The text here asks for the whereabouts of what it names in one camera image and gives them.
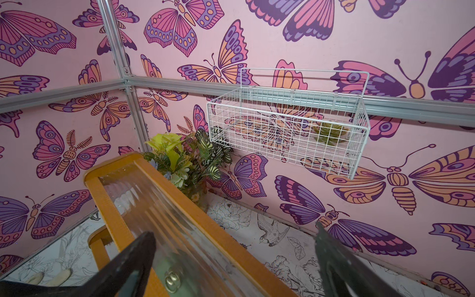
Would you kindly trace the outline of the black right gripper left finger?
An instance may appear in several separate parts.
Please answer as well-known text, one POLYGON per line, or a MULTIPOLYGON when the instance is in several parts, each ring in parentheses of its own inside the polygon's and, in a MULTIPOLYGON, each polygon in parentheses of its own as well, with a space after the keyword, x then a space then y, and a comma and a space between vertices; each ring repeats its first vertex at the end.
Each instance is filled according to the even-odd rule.
POLYGON ((2 281, 2 297, 143 297, 152 270, 156 240, 146 231, 88 282, 76 287, 46 287, 2 281))

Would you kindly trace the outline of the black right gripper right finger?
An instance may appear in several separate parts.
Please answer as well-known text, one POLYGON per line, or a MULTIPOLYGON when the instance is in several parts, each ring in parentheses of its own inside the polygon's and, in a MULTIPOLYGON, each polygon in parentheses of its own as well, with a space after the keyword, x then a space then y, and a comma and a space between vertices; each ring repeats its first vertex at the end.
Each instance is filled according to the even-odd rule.
POLYGON ((315 253, 327 297, 399 297, 357 257, 317 223, 315 253))

